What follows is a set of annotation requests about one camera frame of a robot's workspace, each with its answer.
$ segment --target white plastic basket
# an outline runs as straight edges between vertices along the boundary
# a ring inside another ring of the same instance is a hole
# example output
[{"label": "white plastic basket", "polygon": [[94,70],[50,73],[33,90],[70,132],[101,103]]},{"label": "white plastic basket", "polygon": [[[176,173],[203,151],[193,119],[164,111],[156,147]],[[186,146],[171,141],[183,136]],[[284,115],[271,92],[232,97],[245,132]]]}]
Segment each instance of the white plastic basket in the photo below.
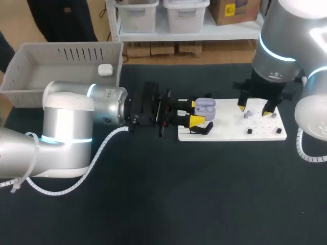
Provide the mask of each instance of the white plastic basket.
[{"label": "white plastic basket", "polygon": [[[123,43],[25,43],[10,62],[0,93],[14,107],[42,107],[42,95],[51,81],[101,83],[118,86]],[[110,63],[113,74],[101,77],[100,64]]]},{"label": "white plastic basket", "polygon": [[198,33],[203,26],[205,8],[210,0],[163,0],[168,9],[171,33]]},{"label": "white plastic basket", "polygon": [[118,4],[116,7],[125,32],[155,32],[155,14],[159,0],[148,4]]}]

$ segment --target white pegboard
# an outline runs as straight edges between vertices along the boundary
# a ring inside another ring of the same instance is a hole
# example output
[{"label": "white pegboard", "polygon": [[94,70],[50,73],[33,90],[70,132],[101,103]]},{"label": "white pegboard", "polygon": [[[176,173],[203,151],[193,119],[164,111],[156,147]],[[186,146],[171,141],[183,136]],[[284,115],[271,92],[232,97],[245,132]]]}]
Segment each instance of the white pegboard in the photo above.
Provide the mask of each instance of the white pegboard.
[{"label": "white pegboard", "polygon": [[[178,126],[178,139],[180,141],[274,141],[285,140],[287,137],[283,121],[278,108],[276,117],[271,114],[261,116],[266,100],[248,99],[245,111],[238,107],[237,99],[216,100],[216,117],[213,120],[214,127],[206,136],[190,133],[190,130],[183,126]],[[244,113],[250,110],[253,116],[244,118]],[[178,111],[178,115],[185,115],[185,111]],[[248,129],[252,129],[252,134],[248,134]]]}]

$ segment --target dark clothing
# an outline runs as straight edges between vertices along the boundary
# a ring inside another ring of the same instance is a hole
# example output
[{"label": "dark clothing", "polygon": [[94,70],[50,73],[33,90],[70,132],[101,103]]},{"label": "dark clothing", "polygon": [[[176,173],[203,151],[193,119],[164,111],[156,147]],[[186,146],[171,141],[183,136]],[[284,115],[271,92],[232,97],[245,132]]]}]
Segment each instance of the dark clothing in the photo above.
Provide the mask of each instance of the dark clothing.
[{"label": "dark clothing", "polygon": [[15,51],[0,32],[0,70],[5,73]]},{"label": "dark clothing", "polygon": [[48,42],[97,42],[86,0],[27,0]]}]

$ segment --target black table surface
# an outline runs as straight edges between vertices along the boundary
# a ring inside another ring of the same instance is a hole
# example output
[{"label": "black table surface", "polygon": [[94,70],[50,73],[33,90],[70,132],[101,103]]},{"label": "black table surface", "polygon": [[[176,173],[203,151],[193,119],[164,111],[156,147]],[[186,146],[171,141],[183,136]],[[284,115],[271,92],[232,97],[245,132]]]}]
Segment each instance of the black table surface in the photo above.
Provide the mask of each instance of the black table surface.
[{"label": "black table surface", "polygon": [[[172,97],[211,92],[238,97],[233,81],[251,65],[125,65],[121,86],[133,93],[156,81]],[[49,197],[27,183],[15,194],[0,189],[1,244],[327,244],[327,164],[296,152],[292,102],[279,110],[288,134],[272,142],[180,142],[177,128],[120,133],[107,145],[75,191]],[[13,109],[6,127],[41,135],[40,109]],[[94,127],[92,155],[112,127]],[[304,150],[327,153],[326,143],[305,136]],[[35,179],[62,190],[77,179]]]}]

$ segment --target robotic arm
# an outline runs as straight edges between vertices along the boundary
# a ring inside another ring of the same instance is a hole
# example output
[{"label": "robotic arm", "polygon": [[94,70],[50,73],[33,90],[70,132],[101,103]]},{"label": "robotic arm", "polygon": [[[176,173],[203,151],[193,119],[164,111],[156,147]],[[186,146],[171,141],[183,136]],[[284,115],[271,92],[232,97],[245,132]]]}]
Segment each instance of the robotic arm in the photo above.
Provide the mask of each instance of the robotic arm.
[{"label": "robotic arm", "polygon": [[[306,133],[327,141],[326,9],[325,0],[272,2],[259,37],[251,79],[235,85],[241,91],[238,105],[242,111],[248,98],[259,97],[267,100],[262,116],[274,112],[283,99],[292,99],[293,93],[286,90],[285,85],[304,69],[308,81],[296,106],[295,118]],[[43,95],[44,121],[40,141],[36,137],[0,129],[0,177],[16,178],[28,174],[72,178],[83,175],[81,183],[96,160],[89,167],[93,122],[122,126],[128,121],[130,131],[136,125],[159,125],[159,136],[169,124],[183,125],[206,135],[213,124],[208,124],[205,129],[197,126],[204,118],[194,116],[194,100],[174,101],[170,98],[170,90],[159,94],[153,83],[146,83],[141,92],[131,97],[121,87],[51,82]],[[171,113],[172,110],[184,110],[190,115],[178,116]]]},{"label": "robotic arm", "polygon": [[235,87],[238,105],[249,97],[268,100],[262,116],[293,93],[285,89],[303,69],[308,77],[295,119],[309,135],[327,140],[327,1],[275,0],[265,19],[250,80]]}]

